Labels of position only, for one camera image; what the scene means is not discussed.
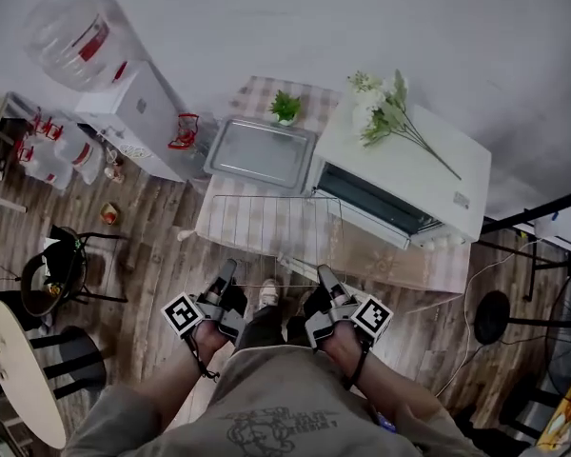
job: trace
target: wrist strap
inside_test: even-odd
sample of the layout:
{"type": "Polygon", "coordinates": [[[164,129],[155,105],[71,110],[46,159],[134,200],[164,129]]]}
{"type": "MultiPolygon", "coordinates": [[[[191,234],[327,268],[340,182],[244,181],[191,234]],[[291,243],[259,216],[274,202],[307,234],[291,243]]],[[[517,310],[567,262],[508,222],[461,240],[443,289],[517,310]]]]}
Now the wrist strap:
{"type": "Polygon", "coordinates": [[[362,342],[362,355],[360,355],[360,360],[358,361],[358,365],[355,367],[353,371],[353,375],[350,378],[345,378],[344,386],[347,391],[351,389],[351,387],[357,383],[360,374],[362,373],[362,367],[364,366],[364,361],[368,352],[370,351],[370,344],[366,341],[362,342]]]}
{"type": "Polygon", "coordinates": [[[207,377],[208,379],[211,379],[214,383],[216,383],[217,382],[216,379],[218,379],[220,377],[220,372],[211,372],[210,370],[207,370],[206,365],[201,360],[201,356],[199,354],[199,346],[197,345],[197,341],[194,339],[192,334],[190,333],[190,334],[182,335],[182,338],[187,343],[187,346],[190,349],[190,352],[192,352],[192,356],[194,357],[195,361],[197,361],[197,366],[199,367],[199,370],[201,371],[201,375],[203,377],[207,377]]]}

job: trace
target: checkered tablecloth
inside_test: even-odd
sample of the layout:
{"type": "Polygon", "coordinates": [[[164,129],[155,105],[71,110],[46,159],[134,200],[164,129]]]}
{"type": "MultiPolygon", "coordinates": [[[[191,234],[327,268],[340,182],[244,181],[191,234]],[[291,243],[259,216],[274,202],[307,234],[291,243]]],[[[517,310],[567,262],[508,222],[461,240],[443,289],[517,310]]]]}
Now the checkered tablecloth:
{"type": "MultiPolygon", "coordinates": [[[[273,121],[269,107],[279,89],[301,97],[295,127],[318,135],[341,96],[331,89],[252,76],[231,100],[233,114],[273,121]]],[[[343,238],[340,220],[327,213],[325,204],[280,196],[277,191],[214,175],[195,231],[247,252],[282,253],[316,266],[343,266],[349,274],[408,288],[463,292],[469,246],[435,252],[411,246],[403,251],[348,224],[345,233],[355,233],[343,238]],[[361,259],[364,262],[353,262],[361,259]]]]}

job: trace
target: baking tray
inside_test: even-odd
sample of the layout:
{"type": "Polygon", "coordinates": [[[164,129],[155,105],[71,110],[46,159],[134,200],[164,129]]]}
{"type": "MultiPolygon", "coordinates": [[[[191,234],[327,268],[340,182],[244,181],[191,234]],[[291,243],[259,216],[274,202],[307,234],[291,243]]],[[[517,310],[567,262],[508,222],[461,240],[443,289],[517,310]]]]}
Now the baking tray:
{"type": "Polygon", "coordinates": [[[308,130],[229,117],[211,145],[204,170],[284,194],[300,194],[316,141],[316,134],[308,130]]]}

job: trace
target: white wall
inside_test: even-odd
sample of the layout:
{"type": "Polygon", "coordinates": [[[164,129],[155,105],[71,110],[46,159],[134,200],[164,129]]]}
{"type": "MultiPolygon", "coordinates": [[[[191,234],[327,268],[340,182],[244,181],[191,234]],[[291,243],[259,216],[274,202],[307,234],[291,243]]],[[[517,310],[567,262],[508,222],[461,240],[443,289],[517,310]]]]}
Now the white wall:
{"type": "MultiPolygon", "coordinates": [[[[0,0],[0,90],[72,108],[77,94],[21,51],[37,1],[0,0]]],[[[224,113],[250,74],[342,89],[355,69],[398,67],[493,152],[488,214],[571,191],[571,0],[118,1],[193,109],[224,113]]]]}

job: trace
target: white round table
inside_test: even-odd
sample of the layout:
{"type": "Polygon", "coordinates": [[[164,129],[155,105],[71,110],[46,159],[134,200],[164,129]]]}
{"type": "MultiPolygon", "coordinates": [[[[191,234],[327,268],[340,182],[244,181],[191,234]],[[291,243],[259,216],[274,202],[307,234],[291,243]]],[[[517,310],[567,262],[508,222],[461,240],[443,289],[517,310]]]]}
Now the white round table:
{"type": "Polygon", "coordinates": [[[21,324],[0,301],[0,385],[10,404],[36,436],[55,448],[66,445],[57,400],[21,324]]]}

